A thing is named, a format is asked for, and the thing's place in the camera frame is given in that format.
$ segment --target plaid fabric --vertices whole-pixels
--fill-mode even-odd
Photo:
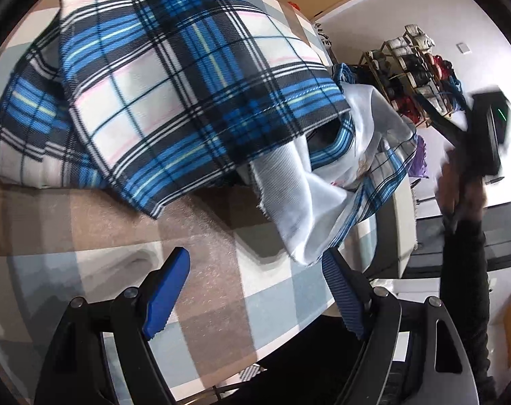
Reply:
[[[62,0],[0,100],[0,177],[111,186],[158,217],[348,109],[318,54],[245,0]]]
[[[340,87],[342,92],[341,84],[343,82],[355,83],[355,78],[351,70],[344,63],[333,66],[332,79]],[[349,114],[342,116],[340,121],[341,127],[334,143],[324,149],[310,153],[311,168],[313,170],[332,163],[351,149],[351,145],[355,139],[355,123]]]
[[[388,142],[382,142],[383,152],[375,155],[370,170],[363,177],[355,193],[354,208],[356,211],[349,214],[329,247],[340,246],[355,224],[375,215],[394,194],[406,177],[407,170],[415,157],[417,149],[415,136],[416,133],[411,139],[397,147],[389,147]]]

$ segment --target black sleeve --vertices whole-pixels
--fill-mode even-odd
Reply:
[[[490,298],[485,237],[480,222],[462,221],[456,233],[445,237],[440,297],[462,338],[481,404],[496,398],[488,376],[488,321]]]

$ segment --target hand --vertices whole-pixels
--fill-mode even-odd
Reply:
[[[447,152],[448,161],[441,168],[435,197],[441,213],[452,215],[460,200],[460,169],[454,150]],[[460,205],[460,220],[482,220],[486,192],[482,178],[475,178],[465,185],[464,202]]]

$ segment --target wall outlet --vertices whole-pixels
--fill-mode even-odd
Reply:
[[[488,280],[488,288],[489,288],[490,292],[492,292],[494,290],[496,283],[497,283],[497,278],[496,277],[490,278]]]
[[[456,47],[458,47],[458,50],[460,50],[460,53],[462,53],[462,55],[472,53],[471,49],[467,46],[466,43],[456,44]]]

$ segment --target table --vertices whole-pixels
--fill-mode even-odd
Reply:
[[[290,26],[330,64],[298,11],[277,0],[249,1]],[[42,0],[5,43],[0,94],[57,7],[57,0]],[[374,218],[363,227],[352,231],[345,248],[371,258]],[[159,268],[175,246],[190,252],[191,271],[151,348],[177,399],[269,354],[333,302],[321,265],[302,268],[287,257],[247,187],[198,190],[170,204],[158,221],[102,191],[0,187],[0,375],[18,400],[33,398],[71,298],[111,299]],[[105,343],[118,397],[130,403],[112,336]]]

